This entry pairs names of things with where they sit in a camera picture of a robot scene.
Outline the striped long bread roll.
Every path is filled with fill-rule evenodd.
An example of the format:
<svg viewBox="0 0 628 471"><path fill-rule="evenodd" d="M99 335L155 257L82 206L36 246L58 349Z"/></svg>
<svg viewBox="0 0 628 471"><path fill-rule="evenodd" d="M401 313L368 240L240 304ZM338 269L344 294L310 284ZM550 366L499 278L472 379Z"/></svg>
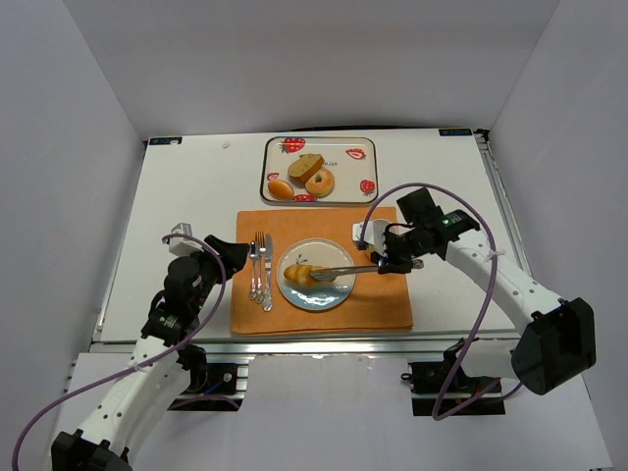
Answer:
<svg viewBox="0 0 628 471"><path fill-rule="evenodd" d="M284 277L291 284L306 288L330 283L334 280L334 278L318 280L311 275L313 271L319 270L324 270L324 267L309 264L292 264L284 269Z"/></svg>

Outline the metal serving tongs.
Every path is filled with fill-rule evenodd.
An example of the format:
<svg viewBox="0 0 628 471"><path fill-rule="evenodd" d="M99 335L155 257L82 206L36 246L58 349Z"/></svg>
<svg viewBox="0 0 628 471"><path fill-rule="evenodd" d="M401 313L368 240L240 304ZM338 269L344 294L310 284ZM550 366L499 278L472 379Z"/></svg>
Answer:
<svg viewBox="0 0 628 471"><path fill-rule="evenodd" d="M310 277L320 282L326 282L333 281L334 279L342 276L361 275L368 273L377 273L379 275L405 275L411 273L413 270L421 270L423 268L424 262L420 259L414 259L411 260L409 263L402 264L391 264L386 262L385 260L381 260L378 265L350 266L312 270L310 272Z"/></svg>

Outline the glazed donut bagel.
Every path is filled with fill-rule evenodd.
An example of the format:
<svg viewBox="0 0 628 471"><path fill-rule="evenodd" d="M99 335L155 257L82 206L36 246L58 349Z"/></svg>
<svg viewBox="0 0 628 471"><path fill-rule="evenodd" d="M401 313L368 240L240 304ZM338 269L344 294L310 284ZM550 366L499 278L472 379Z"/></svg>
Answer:
<svg viewBox="0 0 628 471"><path fill-rule="evenodd" d="M334 190L335 183L334 174L327 168L321 168L305 183L305 189L309 194L321 198Z"/></svg>

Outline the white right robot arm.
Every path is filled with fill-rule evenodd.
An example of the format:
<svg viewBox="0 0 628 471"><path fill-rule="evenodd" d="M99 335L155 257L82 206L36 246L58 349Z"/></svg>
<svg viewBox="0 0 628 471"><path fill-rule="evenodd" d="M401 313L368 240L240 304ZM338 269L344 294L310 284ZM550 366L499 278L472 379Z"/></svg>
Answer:
<svg viewBox="0 0 628 471"><path fill-rule="evenodd" d="M512 323L519 339L480 340L477 320L468 338L450 348L448 384L468 378L508 378L544 395L597 361L594 311L580 297L567 300L544 288L497 251L486 221L468 203L445 213L419 183L403 185L397 201L406 231L376 230L384 273L408 273L425 255L437 255L473 281L486 295L482 306L495 303Z"/></svg>

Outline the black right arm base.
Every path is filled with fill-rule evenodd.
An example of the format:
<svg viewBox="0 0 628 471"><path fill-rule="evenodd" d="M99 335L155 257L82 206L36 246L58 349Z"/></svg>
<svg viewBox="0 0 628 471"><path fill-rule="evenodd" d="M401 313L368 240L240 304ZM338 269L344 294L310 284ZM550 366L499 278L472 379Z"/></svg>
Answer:
<svg viewBox="0 0 628 471"><path fill-rule="evenodd" d="M408 364L408 371L400 375L403 384L409 386L412 414L415 417L431 417L436 399L447 376L445 366L441 362L413 362ZM489 377L469 378L458 372L442 402L439 414L461 404L471 396L479 393L492 381ZM473 402L471 405L455 413L455 416L499 416L505 414L501 383Z"/></svg>

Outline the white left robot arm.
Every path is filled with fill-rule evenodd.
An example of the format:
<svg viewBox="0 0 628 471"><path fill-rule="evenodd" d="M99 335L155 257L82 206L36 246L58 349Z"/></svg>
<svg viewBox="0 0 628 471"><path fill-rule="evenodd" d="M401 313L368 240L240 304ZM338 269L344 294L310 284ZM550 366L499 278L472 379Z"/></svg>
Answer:
<svg viewBox="0 0 628 471"><path fill-rule="evenodd" d="M207 360L191 344L213 288L224 289L248 256L245 243L212 235L165 235L174 260L153 298L126 370L115 376L94 410L51 446L55 470L130 470L140 447L175 399L202 388Z"/></svg>

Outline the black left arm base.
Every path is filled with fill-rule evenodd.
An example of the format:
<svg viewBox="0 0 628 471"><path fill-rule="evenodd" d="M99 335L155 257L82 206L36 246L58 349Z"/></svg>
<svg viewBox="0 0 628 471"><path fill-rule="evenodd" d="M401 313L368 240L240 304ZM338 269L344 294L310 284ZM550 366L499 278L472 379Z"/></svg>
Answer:
<svg viewBox="0 0 628 471"><path fill-rule="evenodd" d="M239 411L247 388L249 358L207 352L201 345L191 344L180 360L189 366L190 383L169 411Z"/></svg>

